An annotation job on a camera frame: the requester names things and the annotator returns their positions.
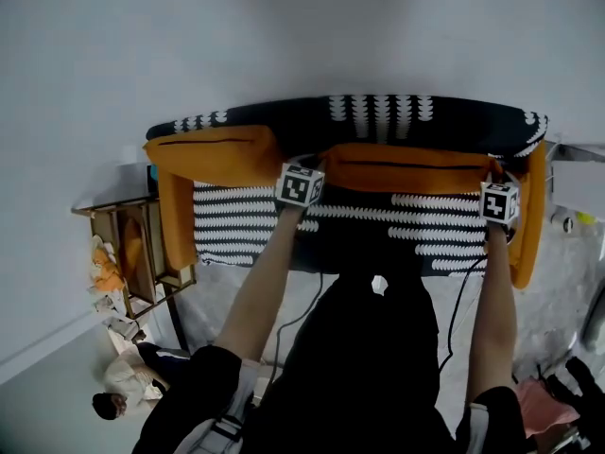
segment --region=wire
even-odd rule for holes
[[[273,370],[271,371],[271,377],[268,380],[267,388],[271,386],[271,384],[273,383],[273,380],[275,379],[275,374],[277,373],[277,359],[280,355],[280,336],[282,334],[282,330],[284,328],[288,328],[289,326],[292,326],[292,324],[298,323],[300,320],[303,320],[304,317],[306,317],[306,315],[311,312],[311,309],[313,309],[313,306],[315,305],[315,303],[321,296],[322,292],[323,292],[323,271],[320,271],[320,290],[317,292],[317,294],[313,298],[313,301],[311,301],[311,304],[309,305],[309,307],[296,320],[291,321],[289,323],[282,324],[277,330],[277,342],[275,344],[275,359],[273,360]]]
[[[469,276],[471,275],[471,272],[473,272],[473,269],[476,268],[477,264],[479,264],[479,262],[481,262],[484,258],[485,258],[485,256],[479,257],[476,260],[476,262],[473,264],[473,266],[471,266],[466,271],[466,275],[464,276],[464,281],[462,281],[462,286],[460,287],[460,292],[458,293],[458,298],[456,299],[456,305],[454,306],[454,312],[452,313],[452,320],[450,321],[450,327],[447,332],[448,354],[447,354],[447,357],[445,358],[445,360],[443,361],[443,363],[439,367],[440,375],[441,375],[443,368],[447,364],[447,362],[454,356],[454,350],[452,349],[452,336],[453,336],[452,333],[454,331],[454,322],[456,321],[456,314],[458,313],[458,308],[460,306],[460,300],[462,299],[462,292],[464,292],[464,287],[466,286],[466,281],[468,281]]]

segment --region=zipper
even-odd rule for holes
[[[365,165],[365,166],[395,166],[399,168],[422,168],[422,169],[434,169],[434,170],[479,170],[483,166],[480,165],[452,165],[452,166],[438,166],[438,165],[420,165],[412,163],[395,163],[395,162],[365,162],[365,161],[342,161],[339,162],[344,165]]]
[[[190,140],[190,141],[166,141],[165,143],[160,143],[160,147],[163,147],[164,145],[206,145],[208,143],[228,143],[228,142],[235,142],[235,143],[251,143],[252,140],[244,140],[241,138],[225,138],[224,140],[214,140],[214,141],[195,141],[195,140]]]

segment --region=white cloth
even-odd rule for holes
[[[145,365],[136,346],[124,350],[105,371],[105,391],[120,393],[126,397],[126,415],[150,412],[145,400],[162,397],[160,390],[152,385],[153,378],[146,373],[136,373],[133,367]]]

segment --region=white wall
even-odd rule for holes
[[[69,215],[158,122],[288,96],[427,93],[603,143],[605,0],[0,0],[0,368],[87,311]]]
[[[0,451],[5,454],[131,452],[147,418],[106,421],[91,406],[115,358],[98,326],[0,387]]]

